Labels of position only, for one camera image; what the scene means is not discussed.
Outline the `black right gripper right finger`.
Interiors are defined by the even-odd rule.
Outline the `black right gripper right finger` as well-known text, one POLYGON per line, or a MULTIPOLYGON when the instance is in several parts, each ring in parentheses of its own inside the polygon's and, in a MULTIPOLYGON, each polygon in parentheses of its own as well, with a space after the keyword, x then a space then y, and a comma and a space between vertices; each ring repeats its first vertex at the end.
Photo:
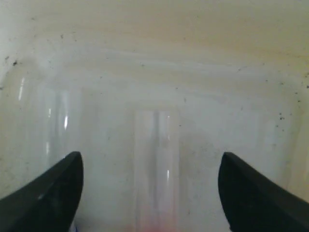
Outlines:
POLYGON ((222 156, 220 201, 233 232, 307 232, 308 202, 276 185, 232 152, 222 156))

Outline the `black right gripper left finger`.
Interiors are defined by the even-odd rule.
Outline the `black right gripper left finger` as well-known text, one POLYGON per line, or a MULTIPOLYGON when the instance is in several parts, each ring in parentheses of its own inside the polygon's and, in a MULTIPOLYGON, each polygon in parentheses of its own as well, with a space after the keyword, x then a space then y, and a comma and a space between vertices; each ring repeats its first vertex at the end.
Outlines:
POLYGON ((78 151, 0 201, 2 232, 68 232, 84 185, 78 151))

